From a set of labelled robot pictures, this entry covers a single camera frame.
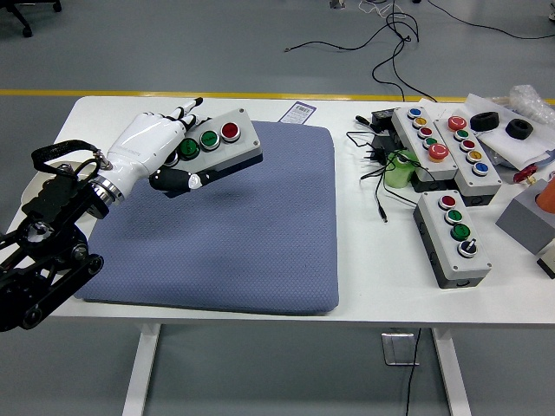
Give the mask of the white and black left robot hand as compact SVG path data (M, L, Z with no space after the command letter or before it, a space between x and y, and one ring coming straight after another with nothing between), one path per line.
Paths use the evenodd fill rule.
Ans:
M138 114L110 147L107 159L112 168L103 174L123 198L135 183L160 168L188 131L206 121L193 113L202 104L201 97L178 106L169 115Z

